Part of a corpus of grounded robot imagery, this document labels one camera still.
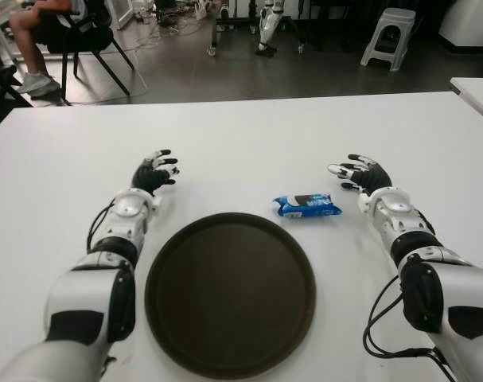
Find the robot finger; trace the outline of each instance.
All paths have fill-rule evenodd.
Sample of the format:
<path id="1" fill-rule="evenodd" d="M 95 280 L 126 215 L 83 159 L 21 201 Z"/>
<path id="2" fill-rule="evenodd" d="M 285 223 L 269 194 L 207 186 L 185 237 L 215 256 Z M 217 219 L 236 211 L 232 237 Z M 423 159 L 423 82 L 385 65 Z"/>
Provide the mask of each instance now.
<path id="1" fill-rule="evenodd" d="M 173 165 L 175 163 L 177 163 L 176 158 L 165 158 L 165 159 L 156 158 L 156 159 L 153 160 L 153 168 L 157 169 L 161 165 L 170 165 L 170 164 Z"/>
<path id="2" fill-rule="evenodd" d="M 153 161 L 156 158 L 160 158 L 162 155 L 169 155 L 171 152 L 172 151 L 170 151 L 170 150 L 159 150 L 159 151 L 155 151 L 152 154 L 148 155 L 146 157 L 146 160 L 147 161 Z"/>
<path id="3" fill-rule="evenodd" d="M 366 166 L 373 166 L 376 165 L 377 162 L 372 160 L 369 157 L 365 157 L 363 155 L 358 155 L 358 154 L 349 154 L 347 158 L 351 159 L 352 161 L 359 161 L 364 163 Z"/>
<path id="4" fill-rule="evenodd" d="M 164 170 L 164 171 L 166 171 L 167 173 L 169 173 L 169 176 L 170 177 L 172 177 L 173 175 L 178 175 L 179 174 L 179 170 L 174 165 L 168 165 L 168 166 L 166 166 L 164 168 L 161 168 L 161 169 L 158 169 L 158 170 Z"/>
<path id="5" fill-rule="evenodd" d="M 354 163 L 341 163 L 340 166 L 349 170 L 368 171 L 368 167 L 364 164 L 355 165 Z"/>
<path id="6" fill-rule="evenodd" d="M 359 185 L 355 185 L 354 183 L 345 181 L 340 184 L 342 189 L 351 189 L 357 191 L 358 193 L 364 193 L 364 188 L 360 187 Z"/>
<path id="7" fill-rule="evenodd" d="M 328 171 L 334 175 L 337 175 L 340 179 L 351 179 L 355 173 L 355 171 L 339 165 L 329 165 Z"/>

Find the black round tray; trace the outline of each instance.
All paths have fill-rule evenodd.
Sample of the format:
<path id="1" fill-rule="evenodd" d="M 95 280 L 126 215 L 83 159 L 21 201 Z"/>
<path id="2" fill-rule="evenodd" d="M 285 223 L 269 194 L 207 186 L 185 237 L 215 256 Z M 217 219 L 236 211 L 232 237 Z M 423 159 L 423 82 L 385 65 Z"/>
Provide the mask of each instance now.
<path id="1" fill-rule="evenodd" d="M 298 243 L 258 216 L 221 213 L 175 234 L 146 284 L 153 335 L 202 376 L 255 376 L 287 358 L 315 307 L 314 273 Z"/>

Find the black fingertip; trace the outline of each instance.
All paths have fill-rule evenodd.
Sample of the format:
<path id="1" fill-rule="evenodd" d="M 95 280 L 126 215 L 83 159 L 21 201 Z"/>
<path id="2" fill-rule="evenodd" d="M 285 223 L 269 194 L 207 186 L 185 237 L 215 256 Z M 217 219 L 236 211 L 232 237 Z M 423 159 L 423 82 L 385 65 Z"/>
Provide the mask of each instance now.
<path id="1" fill-rule="evenodd" d="M 341 163 L 340 166 L 345 167 L 348 170 L 357 170 L 352 163 Z"/>

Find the tabletop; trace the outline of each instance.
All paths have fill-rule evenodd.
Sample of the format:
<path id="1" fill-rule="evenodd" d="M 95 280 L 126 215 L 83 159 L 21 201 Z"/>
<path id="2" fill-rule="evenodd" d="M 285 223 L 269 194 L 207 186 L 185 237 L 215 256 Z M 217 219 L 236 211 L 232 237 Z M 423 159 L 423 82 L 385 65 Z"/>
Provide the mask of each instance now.
<path id="1" fill-rule="evenodd" d="M 483 115 L 483 78 L 454 77 L 450 81 L 460 96 Z"/>
<path id="2" fill-rule="evenodd" d="M 438 238 L 483 267 L 483 117 L 453 92 L 16 109 L 0 125 L 0 367 L 42 341 L 45 300 L 85 254 L 96 213 L 128 187 L 141 159 L 170 148 L 181 173 L 158 190 L 137 265 L 137 325 L 114 345 L 103 380 L 206 381 L 170 360 L 143 307 L 145 279 L 180 228 L 217 212 L 248 212 L 286 229 L 314 270 L 317 305 L 303 343 L 272 381 L 444 381 L 429 360 L 380 360 L 361 344 L 368 313 L 395 274 L 380 238 L 326 166 L 347 154 L 378 160 Z M 287 220 L 271 200 L 331 192 L 340 216 Z M 385 301 L 393 299 L 396 289 Z M 375 329 L 391 350 L 432 345 L 398 306 Z"/>

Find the wire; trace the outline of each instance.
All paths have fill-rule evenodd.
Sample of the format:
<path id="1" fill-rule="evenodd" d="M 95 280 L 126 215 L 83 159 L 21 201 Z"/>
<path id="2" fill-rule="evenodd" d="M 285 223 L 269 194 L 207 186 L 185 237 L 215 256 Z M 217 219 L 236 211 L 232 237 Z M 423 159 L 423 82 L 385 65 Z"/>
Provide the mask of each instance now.
<path id="1" fill-rule="evenodd" d="M 379 293 L 379 295 L 376 298 L 376 301 L 374 302 L 374 305 L 372 306 L 372 309 L 370 310 L 370 314 L 368 316 L 368 322 L 367 326 L 365 327 L 365 330 L 363 332 L 363 346 L 367 353 L 370 355 L 377 357 L 377 358 L 384 358 L 384 359 L 392 359 L 392 358 L 409 358 L 409 357 L 427 357 L 430 358 L 431 360 L 434 361 L 434 363 L 441 369 L 441 371 L 444 373 L 446 378 L 450 382 L 455 382 L 455 379 L 452 377 L 452 375 L 448 372 L 446 367 L 444 366 L 443 361 L 436 355 L 436 352 L 438 350 L 435 349 L 429 349 L 429 348 L 409 348 L 405 350 L 401 350 L 398 352 L 389 352 L 387 350 L 384 350 L 380 348 L 372 339 L 372 335 L 370 333 L 370 329 L 378 322 L 387 312 L 389 312 L 391 309 L 393 309 L 395 306 L 399 304 L 400 301 L 402 301 L 403 296 L 402 294 L 399 295 L 390 305 L 388 305 L 386 308 L 381 310 L 375 317 L 373 317 L 374 312 L 376 311 L 376 307 L 379 304 L 381 298 L 383 295 L 386 293 L 388 288 L 397 280 L 399 276 L 393 277 L 383 288 L 383 290 Z M 379 351 L 379 353 L 374 352 L 372 349 L 367 344 L 367 340 L 370 342 L 370 344 L 373 346 L 374 349 Z"/>
<path id="2" fill-rule="evenodd" d="M 448 380 L 450 382 L 455 382 L 455 379 L 452 377 L 450 372 L 448 372 L 448 370 L 446 370 L 444 364 L 442 364 L 442 362 L 434 354 L 426 354 L 425 357 L 433 360 L 435 362 L 435 364 L 441 369 L 441 371 L 444 373 L 444 375 L 446 376 L 446 378 L 448 378 Z"/>
<path id="3" fill-rule="evenodd" d="M 88 253 L 91 253 L 92 237 L 95 235 L 96 231 L 98 230 L 98 227 L 105 220 L 105 217 L 107 217 L 108 210 L 111 209 L 111 207 L 114 205 L 114 199 L 111 200 L 111 202 L 108 204 L 107 207 L 103 208 L 100 212 L 98 212 L 98 215 L 96 215 L 95 219 L 92 221 L 91 227 L 89 228 L 88 240 L 87 240 L 87 243 L 86 243 L 86 249 L 87 249 Z"/>
<path id="4" fill-rule="evenodd" d="M 89 101 L 89 102 L 55 102 L 55 103 L 49 103 L 44 105 L 43 107 L 49 107 L 49 106 L 64 106 L 64 105 L 93 105 L 93 104 L 98 104 L 98 103 L 105 103 L 105 102 L 112 102 L 116 101 L 119 99 L 133 99 L 136 97 L 144 96 L 148 91 L 149 91 L 149 86 L 147 85 L 146 81 L 144 80 L 144 77 L 142 76 L 140 70 L 139 70 L 139 64 L 138 64 L 138 57 L 137 57 L 137 51 L 140 49 L 152 49 L 155 48 L 159 45 L 159 42 L 163 38 L 167 37 L 183 37 L 183 36 L 189 36 L 191 34 L 194 34 L 199 31 L 199 29 L 202 28 L 203 23 L 200 22 L 188 22 L 189 19 L 193 18 L 191 15 L 188 18 L 177 20 L 175 25 L 172 25 L 168 27 L 169 30 L 171 30 L 171 33 L 161 33 L 160 31 L 156 31 L 156 27 L 159 26 L 157 22 L 153 24 L 153 27 L 151 28 L 151 31 L 146 37 L 139 38 L 136 41 L 136 46 L 134 48 L 128 48 L 124 49 L 123 52 L 128 53 L 131 52 L 135 61 L 134 67 L 135 67 L 135 73 L 137 73 L 138 78 L 142 82 L 142 86 L 144 90 L 142 90 L 140 93 L 135 94 L 135 95 L 121 95 L 118 97 L 113 97 L 109 99 L 101 99 L 97 101 Z M 182 33 L 181 31 L 183 29 L 188 28 L 189 26 L 195 25 L 196 28 L 193 29 L 190 32 L 187 33 Z M 119 53 L 119 52 L 105 52 L 105 53 L 100 53 L 102 56 L 107 55 L 107 54 L 114 54 L 114 53 Z M 91 56 L 91 53 L 83 53 L 85 56 Z"/>

